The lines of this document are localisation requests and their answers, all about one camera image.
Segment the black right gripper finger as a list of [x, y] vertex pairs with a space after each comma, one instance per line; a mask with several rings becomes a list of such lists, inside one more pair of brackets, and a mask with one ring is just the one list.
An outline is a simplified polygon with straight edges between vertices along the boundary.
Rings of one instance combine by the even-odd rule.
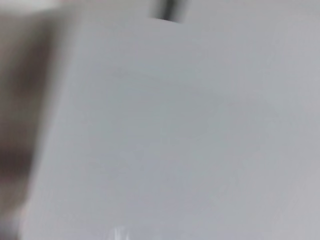
[[186, 0], [152, 0], [150, 17], [179, 23], [184, 15]]

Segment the stainless steel mixing bowl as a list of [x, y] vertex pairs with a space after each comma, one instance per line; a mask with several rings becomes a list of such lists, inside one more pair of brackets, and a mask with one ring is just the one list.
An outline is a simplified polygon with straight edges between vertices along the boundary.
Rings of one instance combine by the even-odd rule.
[[0, 240], [20, 240], [60, 9], [0, 11]]

